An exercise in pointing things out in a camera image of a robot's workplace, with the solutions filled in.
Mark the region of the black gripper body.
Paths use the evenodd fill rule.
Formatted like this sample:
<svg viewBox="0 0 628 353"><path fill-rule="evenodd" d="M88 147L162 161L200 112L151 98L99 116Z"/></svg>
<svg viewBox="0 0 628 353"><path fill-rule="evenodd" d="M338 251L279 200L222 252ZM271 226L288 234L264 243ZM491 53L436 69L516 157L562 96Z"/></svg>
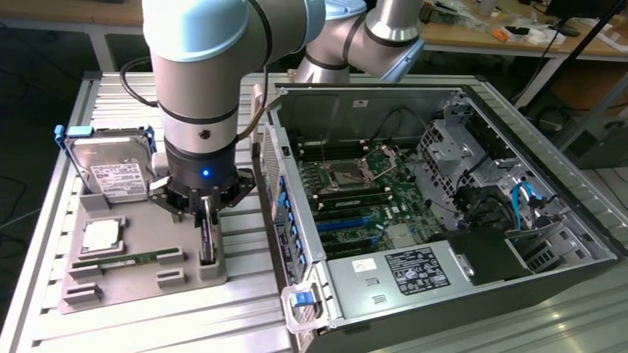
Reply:
<svg viewBox="0 0 628 353"><path fill-rule="evenodd" d="M210 193L215 187L227 191L236 184L236 146L227 145L211 153L196 154L166 145L172 177L171 187L184 196L191 189Z"/></svg>

